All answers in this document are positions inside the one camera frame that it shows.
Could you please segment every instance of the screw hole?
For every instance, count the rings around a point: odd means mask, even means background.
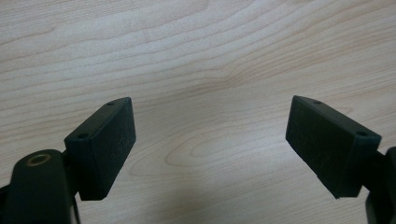
[[[87,137],[87,136],[88,136],[87,133],[81,133],[81,134],[79,134],[79,135],[77,136],[77,138],[85,138],[85,137]]]
[[[27,166],[37,166],[45,163],[46,161],[50,160],[50,154],[38,154],[33,157],[31,157],[27,162]]]
[[[365,133],[365,132],[362,132],[362,131],[358,131],[358,132],[356,132],[358,135],[361,135],[361,136],[367,136],[367,133]]]

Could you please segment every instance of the wood grain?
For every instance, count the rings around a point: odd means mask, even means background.
[[[285,141],[293,95],[396,146],[391,0],[0,2],[0,185],[130,96],[137,142],[83,223],[365,223]]]

